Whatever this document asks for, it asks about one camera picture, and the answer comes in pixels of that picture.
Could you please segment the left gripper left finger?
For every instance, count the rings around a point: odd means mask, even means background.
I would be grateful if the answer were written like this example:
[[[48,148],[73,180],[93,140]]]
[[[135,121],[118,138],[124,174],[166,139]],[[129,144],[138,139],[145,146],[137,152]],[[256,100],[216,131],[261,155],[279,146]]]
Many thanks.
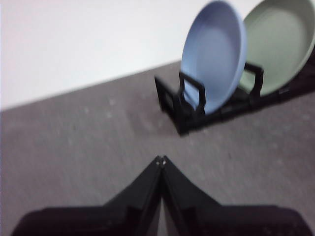
[[[48,207],[24,215],[14,236],[145,236],[156,233],[162,158],[99,206]]]

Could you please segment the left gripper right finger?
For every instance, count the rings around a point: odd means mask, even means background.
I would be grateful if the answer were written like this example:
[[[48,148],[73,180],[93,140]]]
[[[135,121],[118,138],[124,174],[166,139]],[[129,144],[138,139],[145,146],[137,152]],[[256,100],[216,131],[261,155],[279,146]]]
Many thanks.
[[[301,214],[276,205],[222,205],[162,157],[163,199],[181,236],[311,236]]]

